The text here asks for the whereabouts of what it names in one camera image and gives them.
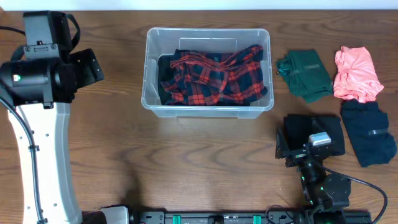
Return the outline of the dark green garment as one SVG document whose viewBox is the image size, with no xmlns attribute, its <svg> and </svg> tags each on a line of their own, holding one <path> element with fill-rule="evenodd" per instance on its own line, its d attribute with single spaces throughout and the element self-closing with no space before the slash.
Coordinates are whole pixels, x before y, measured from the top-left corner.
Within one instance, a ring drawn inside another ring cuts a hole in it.
<svg viewBox="0 0 398 224">
<path fill-rule="evenodd" d="M 291 94 L 302 97 L 307 103 L 333 94 L 330 75 L 313 49 L 290 50 L 277 61 L 276 67 Z"/>
</svg>

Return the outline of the red plaid flannel shirt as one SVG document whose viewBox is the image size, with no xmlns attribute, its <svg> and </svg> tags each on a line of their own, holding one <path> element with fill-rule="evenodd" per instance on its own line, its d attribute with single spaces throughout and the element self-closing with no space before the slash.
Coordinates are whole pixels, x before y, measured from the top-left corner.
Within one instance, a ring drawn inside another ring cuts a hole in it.
<svg viewBox="0 0 398 224">
<path fill-rule="evenodd" d="M 177 49 L 174 77 L 162 82 L 171 106 L 249 106 L 268 92 L 261 61 L 264 49 L 251 45 L 235 53 Z"/>
</svg>

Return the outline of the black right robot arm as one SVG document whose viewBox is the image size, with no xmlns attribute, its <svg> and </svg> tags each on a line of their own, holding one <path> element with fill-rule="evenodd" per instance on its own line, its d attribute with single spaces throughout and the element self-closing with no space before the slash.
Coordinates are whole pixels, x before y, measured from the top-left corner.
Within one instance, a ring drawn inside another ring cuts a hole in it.
<svg viewBox="0 0 398 224">
<path fill-rule="evenodd" d="M 293 223 L 344 222 L 343 209 L 349 206 L 351 181 L 341 174 L 326 173 L 322 162 L 332 155 L 333 143 L 326 132 L 312 134 L 301 149 L 291 149 L 283 131 L 277 132 L 275 158 L 301 173 L 303 193 L 310 205 L 289 217 Z"/>
</svg>

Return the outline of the pink garment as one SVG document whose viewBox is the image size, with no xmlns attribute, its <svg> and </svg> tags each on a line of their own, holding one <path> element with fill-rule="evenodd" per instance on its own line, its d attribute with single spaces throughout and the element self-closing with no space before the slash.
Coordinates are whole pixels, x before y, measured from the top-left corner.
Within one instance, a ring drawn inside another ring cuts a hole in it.
<svg viewBox="0 0 398 224">
<path fill-rule="evenodd" d="M 371 54 L 365 47 L 342 46 L 335 54 L 337 74 L 333 82 L 333 95 L 343 100 L 360 103 L 376 101 L 383 91 L 374 68 Z"/>
</svg>

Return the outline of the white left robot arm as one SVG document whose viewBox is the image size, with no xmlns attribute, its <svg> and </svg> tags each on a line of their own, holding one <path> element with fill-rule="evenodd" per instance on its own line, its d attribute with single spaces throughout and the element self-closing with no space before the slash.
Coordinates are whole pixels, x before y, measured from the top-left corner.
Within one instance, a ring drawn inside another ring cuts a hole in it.
<svg viewBox="0 0 398 224">
<path fill-rule="evenodd" d="M 19 149 L 24 223 L 88 223 L 70 170 L 70 105 L 79 88 L 104 79 L 91 49 L 76 51 L 79 34 L 70 14 L 23 15 L 25 45 L 1 65 L 1 103 Z"/>
</svg>

